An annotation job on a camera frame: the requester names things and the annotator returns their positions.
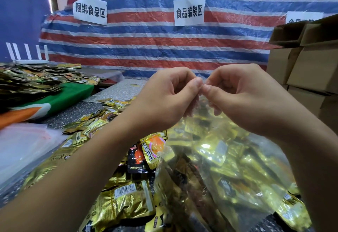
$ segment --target left hand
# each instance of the left hand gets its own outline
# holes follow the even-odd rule
[[[168,129],[191,114],[202,84],[186,67],[159,70],[122,114],[146,135]]]

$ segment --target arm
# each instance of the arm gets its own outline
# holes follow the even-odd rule
[[[136,100],[64,165],[0,210],[1,231],[77,231],[128,149],[178,122],[201,86],[188,68],[157,72]]]
[[[317,232],[331,231],[338,205],[338,137],[258,65],[216,69],[202,87],[215,108],[286,154]]]

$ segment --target white router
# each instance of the white router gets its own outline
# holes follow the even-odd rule
[[[47,64],[49,63],[47,45],[44,45],[46,59],[42,59],[39,45],[36,45],[36,52],[37,52],[38,59],[32,59],[29,46],[27,43],[25,43],[25,48],[26,48],[28,59],[21,59],[20,52],[19,52],[19,49],[16,43],[13,43],[13,47],[14,47],[15,55],[17,56],[17,58],[15,58],[14,56],[12,45],[9,42],[6,42],[6,45],[7,45],[7,49],[8,49],[8,52],[10,53],[13,63],[16,63],[16,64]]]

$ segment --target green cloth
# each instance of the green cloth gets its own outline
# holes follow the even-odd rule
[[[51,108],[47,114],[53,115],[89,97],[93,89],[93,85],[68,82],[62,85],[62,91],[60,93],[22,106],[49,103]]]

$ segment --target blue wall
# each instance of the blue wall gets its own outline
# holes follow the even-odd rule
[[[32,58],[37,58],[35,45],[48,14],[48,0],[0,0],[0,63],[11,61],[6,42],[18,44],[21,59],[27,59],[23,43],[28,43]]]

